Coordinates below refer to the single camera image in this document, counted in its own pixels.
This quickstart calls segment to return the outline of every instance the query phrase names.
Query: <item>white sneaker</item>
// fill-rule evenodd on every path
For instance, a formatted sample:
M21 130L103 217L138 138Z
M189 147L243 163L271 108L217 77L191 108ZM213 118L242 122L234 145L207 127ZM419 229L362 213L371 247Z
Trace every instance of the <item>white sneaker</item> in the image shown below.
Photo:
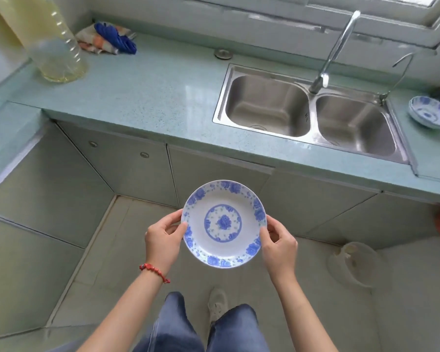
M220 319L228 311L227 294L221 288L213 288L207 304L210 311L210 325Z

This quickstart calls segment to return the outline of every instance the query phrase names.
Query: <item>leg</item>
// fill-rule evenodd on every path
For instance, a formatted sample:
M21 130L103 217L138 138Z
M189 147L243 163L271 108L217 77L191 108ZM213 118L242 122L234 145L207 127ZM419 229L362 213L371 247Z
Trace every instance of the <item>leg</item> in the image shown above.
M253 308L239 305L212 324L207 352L269 352Z
M133 352L204 352L204 345L186 316L184 297L179 292L166 296L158 319Z

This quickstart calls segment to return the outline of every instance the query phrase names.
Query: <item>double sink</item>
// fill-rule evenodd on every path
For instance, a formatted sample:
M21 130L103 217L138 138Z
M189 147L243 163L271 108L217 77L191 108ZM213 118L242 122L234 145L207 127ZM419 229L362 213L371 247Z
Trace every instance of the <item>double sink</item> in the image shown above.
M213 122L342 151L409 163L397 124L378 95L230 65Z

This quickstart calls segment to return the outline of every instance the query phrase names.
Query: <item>red string bracelet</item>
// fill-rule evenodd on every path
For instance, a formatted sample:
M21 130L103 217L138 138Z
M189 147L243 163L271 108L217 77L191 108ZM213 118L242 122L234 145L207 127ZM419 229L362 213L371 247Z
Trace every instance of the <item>red string bracelet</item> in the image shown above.
M140 268L140 270L144 270L144 269L146 269L146 270L151 270L152 272L155 272L156 274L158 274L158 275L161 277L161 279L163 279L163 283L164 283L164 284L171 283L170 279L165 278L165 276L163 275L163 273L160 272L160 270L159 270L158 268L155 268L154 266L152 266L152 265L149 264L149 263L144 263L144 264L142 264L139 268Z

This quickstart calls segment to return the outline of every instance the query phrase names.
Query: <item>cooking oil bottle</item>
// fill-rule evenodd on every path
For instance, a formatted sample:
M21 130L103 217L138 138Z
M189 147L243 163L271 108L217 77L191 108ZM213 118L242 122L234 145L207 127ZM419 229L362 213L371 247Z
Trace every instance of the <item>cooking oil bottle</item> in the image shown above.
M86 74L82 50L53 0L0 0L0 14L47 80L71 82Z

